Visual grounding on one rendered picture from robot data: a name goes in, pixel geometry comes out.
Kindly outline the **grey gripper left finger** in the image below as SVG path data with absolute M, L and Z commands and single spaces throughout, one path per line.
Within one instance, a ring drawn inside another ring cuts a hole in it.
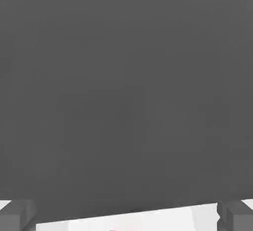
M 33 200 L 13 200 L 0 210 L 0 231 L 36 231 Z

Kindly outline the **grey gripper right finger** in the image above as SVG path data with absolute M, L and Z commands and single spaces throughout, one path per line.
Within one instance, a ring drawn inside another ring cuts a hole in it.
M 219 201 L 217 231 L 253 231 L 253 210 L 241 200 Z

